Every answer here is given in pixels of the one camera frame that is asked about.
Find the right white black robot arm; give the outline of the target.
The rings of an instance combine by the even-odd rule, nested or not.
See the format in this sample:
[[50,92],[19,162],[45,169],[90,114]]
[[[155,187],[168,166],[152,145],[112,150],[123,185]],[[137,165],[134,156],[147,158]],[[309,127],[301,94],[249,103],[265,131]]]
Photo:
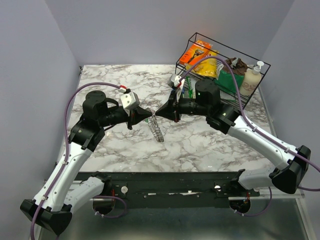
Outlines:
[[195,98],[177,97],[172,90],[168,101],[155,114],[174,122],[182,115],[204,116],[211,128],[246,143],[273,164],[271,168],[240,170],[230,183],[230,191],[236,196],[259,187],[275,187],[294,194],[308,170],[308,163],[301,159],[310,159],[308,147],[295,147],[279,140],[245,119],[238,109],[222,103],[220,89],[212,80],[195,84]]

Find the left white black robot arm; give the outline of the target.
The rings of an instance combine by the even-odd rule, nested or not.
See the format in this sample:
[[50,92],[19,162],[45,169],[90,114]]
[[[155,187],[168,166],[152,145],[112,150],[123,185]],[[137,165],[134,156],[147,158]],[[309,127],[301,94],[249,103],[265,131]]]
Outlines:
[[42,189],[25,199],[21,211],[31,220],[59,236],[71,222],[73,213],[91,198],[107,197],[111,179],[95,173],[72,192],[70,186],[83,164],[105,136],[105,128],[126,123],[128,129],[152,116],[140,107],[137,94],[126,91],[121,102],[107,98],[100,90],[89,92],[82,104],[83,113],[72,127],[66,141],[66,150]]

